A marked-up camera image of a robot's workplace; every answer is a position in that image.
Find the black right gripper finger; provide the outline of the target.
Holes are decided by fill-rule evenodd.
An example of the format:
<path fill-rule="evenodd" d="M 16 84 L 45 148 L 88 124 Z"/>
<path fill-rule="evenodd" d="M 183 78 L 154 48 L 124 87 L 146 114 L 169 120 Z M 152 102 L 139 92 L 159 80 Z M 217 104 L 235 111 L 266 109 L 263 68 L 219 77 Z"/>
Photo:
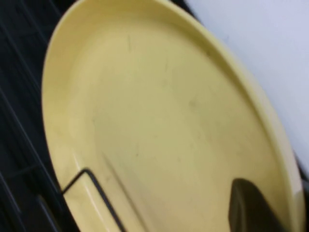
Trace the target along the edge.
<path fill-rule="evenodd" d="M 296 232 L 293 199 L 284 190 L 278 204 L 286 204 L 283 214 L 280 208 L 266 196 L 254 182 L 235 178 L 231 183 L 228 223 L 231 232 Z"/>

